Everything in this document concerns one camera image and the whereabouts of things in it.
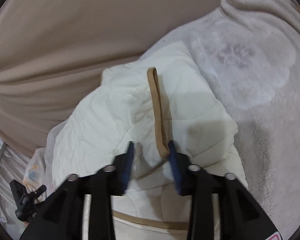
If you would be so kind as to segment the white satin curtain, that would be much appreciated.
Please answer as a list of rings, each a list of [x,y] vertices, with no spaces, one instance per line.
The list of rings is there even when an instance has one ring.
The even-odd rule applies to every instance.
[[[10,182],[23,181],[29,157],[15,151],[0,138],[0,223],[13,239],[19,239],[25,229],[15,215],[16,205]]]

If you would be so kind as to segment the beige draped fabric sheet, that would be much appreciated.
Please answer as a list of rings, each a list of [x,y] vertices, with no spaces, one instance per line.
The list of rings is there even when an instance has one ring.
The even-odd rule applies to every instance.
[[[220,0],[0,0],[0,137],[31,157],[98,87]]]

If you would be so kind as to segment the grey fleece floral blanket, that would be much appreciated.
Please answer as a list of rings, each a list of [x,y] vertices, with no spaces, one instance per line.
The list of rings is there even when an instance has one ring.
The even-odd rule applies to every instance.
[[[296,0],[221,0],[161,38],[183,41],[238,125],[249,190],[284,239],[300,226],[300,8]]]

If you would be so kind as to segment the cream quilted jacket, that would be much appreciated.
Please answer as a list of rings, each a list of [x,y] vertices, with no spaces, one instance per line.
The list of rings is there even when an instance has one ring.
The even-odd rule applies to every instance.
[[[113,198],[117,239],[185,239],[190,197],[179,196],[166,155],[157,148],[155,117],[179,152],[212,174],[245,183],[234,147],[237,124],[216,99],[182,42],[145,59],[106,69],[100,87],[75,108],[56,137],[52,188],[72,173],[88,176],[124,153],[135,153],[126,194]]]

